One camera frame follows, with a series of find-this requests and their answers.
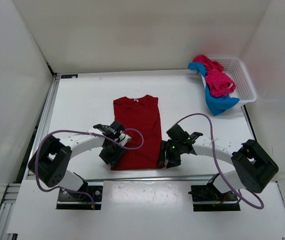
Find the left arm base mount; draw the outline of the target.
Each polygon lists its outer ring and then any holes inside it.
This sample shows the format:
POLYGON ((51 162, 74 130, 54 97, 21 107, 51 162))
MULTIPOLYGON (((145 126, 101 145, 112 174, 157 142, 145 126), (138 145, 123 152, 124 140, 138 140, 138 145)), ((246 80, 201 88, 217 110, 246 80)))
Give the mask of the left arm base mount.
POLYGON ((57 197, 57 210, 88 210, 99 211, 102 208, 103 182, 88 182, 86 194, 69 193, 66 190, 60 190, 57 197))

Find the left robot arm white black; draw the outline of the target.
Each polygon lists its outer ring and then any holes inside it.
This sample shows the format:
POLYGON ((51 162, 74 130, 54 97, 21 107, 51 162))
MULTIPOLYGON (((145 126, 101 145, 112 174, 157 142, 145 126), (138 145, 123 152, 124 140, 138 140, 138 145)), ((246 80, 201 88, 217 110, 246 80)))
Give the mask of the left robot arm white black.
POLYGON ((27 167, 35 175, 38 188, 45 193, 59 189, 76 200, 92 199, 87 181, 68 170, 70 161, 100 148, 103 161, 113 167, 129 150, 127 143, 131 140, 116 121, 111 125, 97 124, 87 131, 56 130, 42 139, 27 167))

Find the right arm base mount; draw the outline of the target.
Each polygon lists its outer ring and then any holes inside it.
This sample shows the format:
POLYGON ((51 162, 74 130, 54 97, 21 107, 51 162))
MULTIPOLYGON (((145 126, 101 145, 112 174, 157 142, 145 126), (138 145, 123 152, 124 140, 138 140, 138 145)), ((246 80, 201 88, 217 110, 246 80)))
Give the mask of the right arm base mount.
POLYGON ((240 200, 232 190, 219 192, 212 183, 190 184, 188 192, 192 198, 194 212, 239 212, 240 200))

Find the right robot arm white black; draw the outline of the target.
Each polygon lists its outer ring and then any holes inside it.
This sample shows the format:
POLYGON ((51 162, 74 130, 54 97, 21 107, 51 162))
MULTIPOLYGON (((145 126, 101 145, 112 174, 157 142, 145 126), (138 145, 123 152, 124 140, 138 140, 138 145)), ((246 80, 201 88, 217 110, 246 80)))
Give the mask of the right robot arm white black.
POLYGON ((279 171, 278 165, 256 140, 249 139, 242 144, 212 140, 200 132, 189 134, 178 124, 166 133, 169 139, 161 142, 158 167, 180 166, 183 154, 217 158, 234 167, 224 174, 215 174, 207 183, 207 195, 213 200, 241 189, 260 194, 279 171))

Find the dark red t-shirt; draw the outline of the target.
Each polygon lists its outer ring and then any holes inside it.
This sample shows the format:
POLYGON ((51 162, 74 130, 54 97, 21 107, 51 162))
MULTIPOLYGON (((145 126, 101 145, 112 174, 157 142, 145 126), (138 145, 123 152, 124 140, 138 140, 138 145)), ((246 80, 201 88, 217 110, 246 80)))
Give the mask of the dark red t-shirt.
POLYGON ((121 123, 131 140, 113 171, 149 170, 158 168, 162 129, 158 107, 159 98, 145 95, 141 98, 121 97, 113 101, 114 120, 121 123))

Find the pink t-shirt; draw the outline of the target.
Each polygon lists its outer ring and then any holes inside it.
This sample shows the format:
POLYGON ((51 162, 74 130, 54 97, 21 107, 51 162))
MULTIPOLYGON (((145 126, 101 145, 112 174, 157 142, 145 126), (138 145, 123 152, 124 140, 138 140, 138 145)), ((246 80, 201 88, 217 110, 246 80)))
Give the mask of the pink t-shirt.
POLYGON ((217 61, 210 60, 205 55, 198 55, 192 60, 200 68, 205 69, 205 82, 208 85, 211 96, 215 98, 227 97, 236 89, 235 82, 224 73, 224 67, 217 61))

